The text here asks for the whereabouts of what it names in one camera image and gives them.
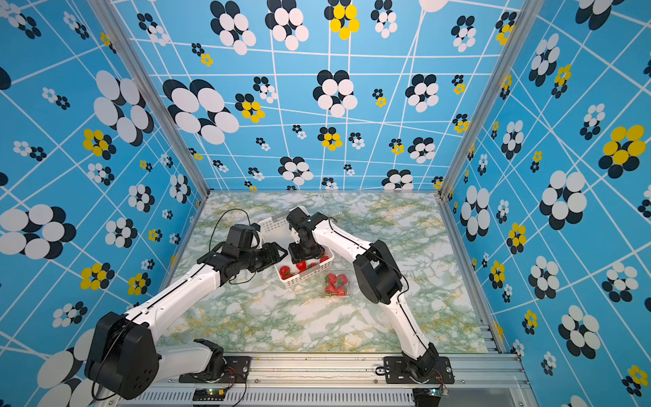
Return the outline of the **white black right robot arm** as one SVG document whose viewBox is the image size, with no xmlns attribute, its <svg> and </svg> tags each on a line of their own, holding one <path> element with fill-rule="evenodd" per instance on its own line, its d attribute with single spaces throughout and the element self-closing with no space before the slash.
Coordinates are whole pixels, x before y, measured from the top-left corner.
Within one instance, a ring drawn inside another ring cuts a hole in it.
<svg viewBox="0 0 651 407">
<path fill-rule="evenodd" d="M 386 311 L 398 335 L 406 371 L 415 382 L 427 382 L 435 372 L 439 353 L 407 304 L 408 280 L 389 247 L 381 240 L 369 242 L 354 237 L 319 212 L 310 215 L 297 207 L 289 212 L 287 221 L 298 239 L 288 247 L 293 263 L 319 259 L 326 249 L 350 262 L 361 293 Z"/>
</svg>

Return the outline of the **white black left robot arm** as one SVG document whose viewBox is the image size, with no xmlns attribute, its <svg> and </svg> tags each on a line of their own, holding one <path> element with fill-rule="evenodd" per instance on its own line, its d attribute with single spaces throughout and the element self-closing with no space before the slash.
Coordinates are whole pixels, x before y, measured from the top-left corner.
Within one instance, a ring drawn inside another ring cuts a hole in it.
<svg viewBox="0 0 651 407">
<path fill-rule="evenodd" d="M 177 348 L 158 348 L 159 338 L 193 305 L 227 284 L 240 271 L 253 274 L 280 263 L 288 251 L 276 243 L 240 249 L 219 243 L 198 259 L 185 276 L 125 314 L 110 312 L 94 330 L 85 376 L 91 395 L 110 391 L 132 400 L 152 383 L 190 375 L 215 382 L 225 375 L 224 349 L 206 339 Z"/>
</svg>

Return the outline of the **small green circuit board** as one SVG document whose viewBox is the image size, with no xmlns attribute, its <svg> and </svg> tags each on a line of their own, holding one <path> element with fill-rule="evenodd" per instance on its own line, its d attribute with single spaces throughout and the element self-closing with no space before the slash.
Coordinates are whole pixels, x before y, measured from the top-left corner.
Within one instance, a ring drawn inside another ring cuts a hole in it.
<svg viewBox="0 0 651 407">
<path fill-rule="evenodd" d="M 222 402 L 225 399 L 224 388 L 196 388 L 193 402 Z"/>
</svg>

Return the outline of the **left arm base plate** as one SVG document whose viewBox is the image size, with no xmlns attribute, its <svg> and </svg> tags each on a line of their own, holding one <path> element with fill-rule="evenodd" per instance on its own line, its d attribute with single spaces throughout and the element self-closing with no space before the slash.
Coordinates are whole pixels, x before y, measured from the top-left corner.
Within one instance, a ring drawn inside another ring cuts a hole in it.
<svg viewBox="0 0 651 407">
<path fill-rule="evenodd" d="M 220 356 L 210 361 L 200 373 L 188 373 L 179 377 L 180 383 L 245 383 L 252 357 L 247 355 Z"/>
</svg>

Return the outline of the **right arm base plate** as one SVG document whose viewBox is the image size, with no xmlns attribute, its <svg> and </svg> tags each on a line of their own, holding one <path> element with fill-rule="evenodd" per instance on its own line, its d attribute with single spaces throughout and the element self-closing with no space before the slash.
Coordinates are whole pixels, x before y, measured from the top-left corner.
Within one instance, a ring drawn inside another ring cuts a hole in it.
<svg viewBox="0 0 651 407">
<path fill-rule="evenodd" d="M 384 376 L 387 384 L 437 386 L 455 383 L 450 359 L 443 356 L 438 356 L 435 361 L 429 356 L 418 361 L 404 355 L 387 356 L 376 368 L 376 374 Z"/>
</svg>

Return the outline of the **aluminium front rail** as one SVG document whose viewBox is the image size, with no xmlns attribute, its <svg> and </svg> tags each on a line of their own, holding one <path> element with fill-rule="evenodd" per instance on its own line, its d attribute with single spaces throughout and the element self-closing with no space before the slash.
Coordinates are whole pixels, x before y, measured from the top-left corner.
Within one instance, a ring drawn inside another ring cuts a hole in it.
<svg viewBox="0 0 651 407">
<path fill-rule="evenodd" d="M 167 378 L 133 400 L 105 406 L 536 406 L 513 354 L 451 354 L 455 383 L 387 384 L 376 374 L 384 354 L 252 355 L 245 383 L 180 383 Z M 224 388 L 222 402 L 193 402 L 196 388 Z"/>
</svg>

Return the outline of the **aluminium corner post left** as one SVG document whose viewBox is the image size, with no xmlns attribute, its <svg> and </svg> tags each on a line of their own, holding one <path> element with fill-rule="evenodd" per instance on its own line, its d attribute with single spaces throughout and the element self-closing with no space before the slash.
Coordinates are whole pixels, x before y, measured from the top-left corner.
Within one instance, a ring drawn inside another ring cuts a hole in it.
<svg viewBox="0 0 651 407">
<path fill-rule="evenodd" d="M 159 123 L 161 132 L 164 133 L 170 146 L 178 159 L 183 164 L 189 178 L 194 183 L 202 199 L 208 198 L 210 189 L 207 182 L 201 175 L 195 160 L 189 156 L 188 146 L 185 144 L 181 133 L 176 128 L 169 112 L 158 95 L 151 77 L 147 74 L 143 58 L 138 54 L 135 46 L 127 36 L 122 23 L 119 22 L 118 14 L 110 1 L 90 1 L 90 6 L 98 21 L 106 30 L 110 40 L 115 43 L 118 55 L 125 65 L 131 78 L 137 84 L 138 89 L 144 96 L 147 105 L 151 108 L 154 119 Z"/>
</svg>

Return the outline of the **aluminium corner post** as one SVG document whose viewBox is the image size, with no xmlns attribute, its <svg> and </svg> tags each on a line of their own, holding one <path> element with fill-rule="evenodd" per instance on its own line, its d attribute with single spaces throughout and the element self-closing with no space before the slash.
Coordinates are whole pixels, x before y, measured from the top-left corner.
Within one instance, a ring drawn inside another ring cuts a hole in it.
<svg viewBox="0 0 651 407">
<path fill-rule="evenodd" d="M 511 35 L 510 40 L 505 45 L 503 52 L 500 54 L 493 73 L 482 92 L 481 98 L 476 105 L 476 109 L 471 117 L 471 123 L 466 135 L 462 137 L 459 147 L 457 148 L 448 173 L 444 178 L 444 184 L 440 190 L 440 200 L 446 202 L 447 196 L 454 187 L 455 180 L 461 173 L 466 162 L 466 155 L 470 151 L 476 138 L 481 132 L 481 127 L 488 118 L 493 105 L 498 96 L 498 90 L 504 83 L 504 80 L 515 64 L 527 37 L 529 36 L 536 18 L 544 6 L 544 0 L 525 1 L 522 9 L 518 13 L 518 20 L 515 32 Z"/>
<path fill-rule="evenodd" d="M 189 156 L 188 146 L 185 144 L 181 133 L 176 128 L 169 112 L 158 95 L 151 77 L 147 74 L 143 58 L 138 54 L 135 46 L 127 36 L 122 23 L 119 22 L 118 14 L 110 1 L 90 1 L 90 6 L 98 21 L 106 30 L 110 40 L 115 43 L 118 55 L 125 65 L 131 78 L 137 84 L 138 89 L 144 96 L 147 105 L 151 108 L 154 119 L 159 123 L 161 132 L 164 133 L 170 146 L 178 159 L 183 164 L 189 178 L 194 183 L 202 199 L 208 198 L 210 189 L 207 182 L 201 175 L 195 160 Z"/>
</svg>

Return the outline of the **aluminium corner post right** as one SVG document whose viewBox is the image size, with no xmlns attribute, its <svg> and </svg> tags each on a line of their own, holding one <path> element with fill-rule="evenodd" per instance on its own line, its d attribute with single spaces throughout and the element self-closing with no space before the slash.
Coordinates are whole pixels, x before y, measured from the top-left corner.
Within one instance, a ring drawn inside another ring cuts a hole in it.
<svg viewBox="0 0 651 407">
<path fill-rule="evenodd" d="M 529 36 L 536 18 L 544 6 L 544 0 L 525 1 L 522 9 L 518 13 L 518 20 L 515 32 L 511 35 L 510 40 L 505 45 L 503 52 L 500 54 L 493 73 L 482 92 L 481 98 L 476 105 L 476 109 L 471 117 L 471 123 L 466 135 L 462 137 L 459 147 L 457 148 L 448 173 L 444 178 L 444 184 L 440 190 L 440 200 L 446 202 L 447 196 L 454 187 L 455 180 L 461 173 L 466 162 L 466 155 L 470 151 L 476 138 L 481 132 L 481 127 L 488 118 L 493 105 L 498 96 L 498 90 L 504 83 L 504 80 L 515 64 L 527 37 Z"/>
</svg>

